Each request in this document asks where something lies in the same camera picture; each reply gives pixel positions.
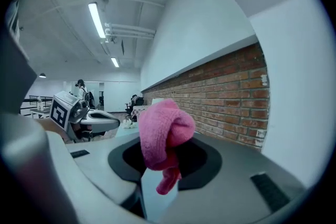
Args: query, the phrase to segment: brick wall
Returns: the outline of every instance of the brick wall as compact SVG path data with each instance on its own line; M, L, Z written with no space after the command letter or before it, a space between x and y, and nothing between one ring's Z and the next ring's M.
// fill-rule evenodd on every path
M261 150L268 124L269 83L259 44L232 52L142 92L172 98L196 130Z

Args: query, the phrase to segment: pink towel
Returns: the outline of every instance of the pink towel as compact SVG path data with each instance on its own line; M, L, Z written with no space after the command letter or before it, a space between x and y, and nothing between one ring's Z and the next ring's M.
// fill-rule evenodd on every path
M195 122L180 110L172 99L150 106L139 118L141 151L146 167L163 170L163 179L156 191L167 194L181 179L179 161L174 147L191 139Z

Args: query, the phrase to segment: white wall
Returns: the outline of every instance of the white wall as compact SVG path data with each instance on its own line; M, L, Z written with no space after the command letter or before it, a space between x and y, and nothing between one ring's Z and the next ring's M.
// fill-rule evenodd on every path
M27 92L26 98L29 98L29 95L53 97L55 93L64 90L63 86L63 81L35 81Z
M139 69L121 69L112 62L102 65L95 61L64 62L61 65L50 65L36 73L45 73L46 80L61 81L139 81Z
M99 91L100 91L100 92L103 92L104 89L105 89L104 83L100 83L100 84L99 84Z
M335 36L319 0L287 0L250 18L270 80L262 153L306 186L335 144Z
M104 88L104 110L107 112L125 112L125 104L131 102L134 94L142 96L139 82L105 82Z
M170 0L141 69L141 89L256 41L234 0Z

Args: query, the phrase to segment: fluorescent light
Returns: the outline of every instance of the fluorescent light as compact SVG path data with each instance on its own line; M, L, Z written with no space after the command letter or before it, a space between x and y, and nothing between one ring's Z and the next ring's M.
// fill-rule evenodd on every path
M111 58L112 62L114 63L115 67L119 67L116 58Z
M99 18L97 3L90 3L89 4L89 9L90 9L90 13L91 13L93 22L94 22L94 24L96 26L96 29L98 31L99 37L105 38L105 33L104 33L104 30L103 30L103 27L101 26L101 22L100 22L100 18Z

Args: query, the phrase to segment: black vent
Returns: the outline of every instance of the black vent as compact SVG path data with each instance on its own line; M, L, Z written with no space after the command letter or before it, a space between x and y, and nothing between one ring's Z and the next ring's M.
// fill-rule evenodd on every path
M255 175L251 177L251 180L272 212L279 210L289 203L289 198L268 175Z

